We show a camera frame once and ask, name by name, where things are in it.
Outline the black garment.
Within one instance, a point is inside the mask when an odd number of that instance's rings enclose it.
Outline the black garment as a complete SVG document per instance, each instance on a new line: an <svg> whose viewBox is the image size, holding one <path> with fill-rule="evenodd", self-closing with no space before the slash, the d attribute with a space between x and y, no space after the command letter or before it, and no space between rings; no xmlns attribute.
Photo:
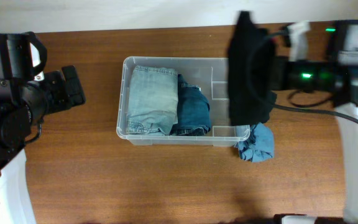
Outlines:
<svg viewBox="0 0 358 224"><path fill-rule="evenodd" d="M277 99L269 89L276 55L269 31L257 27L249 11L241 11L227 50L229 119L231 125L266 123Z"/></svg>

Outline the dark blue jeans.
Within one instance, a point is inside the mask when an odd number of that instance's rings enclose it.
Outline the dark blue jeans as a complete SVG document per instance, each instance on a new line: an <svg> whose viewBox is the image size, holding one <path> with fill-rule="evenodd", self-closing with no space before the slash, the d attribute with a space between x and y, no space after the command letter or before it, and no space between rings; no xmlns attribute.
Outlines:
<svg viewBox="0 0 358 224"><path fill-rule="evenodd" d="M178 75L177 124L174 124L172 136L204 136L212 125L209 116L208 99L198 85L188 83L182 74Z"/></svg>

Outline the light blue jeans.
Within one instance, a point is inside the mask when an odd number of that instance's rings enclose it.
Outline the light blue jeans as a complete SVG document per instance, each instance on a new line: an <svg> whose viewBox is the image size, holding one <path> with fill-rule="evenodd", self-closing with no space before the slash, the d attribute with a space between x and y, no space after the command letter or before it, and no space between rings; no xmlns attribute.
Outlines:
<svg viewBox="0 0 358 224"><path fill-rule="evenodd" d="M136 66L129 85L126 132L167 136L177 123L178 72Z"/></svg>

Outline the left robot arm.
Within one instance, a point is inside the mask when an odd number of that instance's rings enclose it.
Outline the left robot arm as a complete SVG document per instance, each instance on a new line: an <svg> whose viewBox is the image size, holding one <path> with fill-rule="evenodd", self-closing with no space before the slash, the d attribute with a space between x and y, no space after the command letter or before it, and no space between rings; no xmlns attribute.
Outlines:
<svg viewBox="0 0 358 224"><path fill-rule="evenodd" d="M26 145L46 115L86 101L72 65L45 73L47 49L33 32L0 34L0 223L34 223L26 181Z"/></svg>

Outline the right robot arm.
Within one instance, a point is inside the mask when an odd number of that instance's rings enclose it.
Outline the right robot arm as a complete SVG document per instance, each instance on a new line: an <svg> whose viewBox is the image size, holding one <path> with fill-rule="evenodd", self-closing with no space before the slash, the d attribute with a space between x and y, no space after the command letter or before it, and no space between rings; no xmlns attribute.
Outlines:
<svg viewBox="0 0 358 224"><path fill-rule="evenodd" d="M341 134L346 181L346 202L342 218L289 215L283 223L358 223L358 20L336 21L329 34L325 60L306 60L309 22L282 27L289 57L276 57L273 63L273 90L312 93L325 91L333 104Z"/></svg>

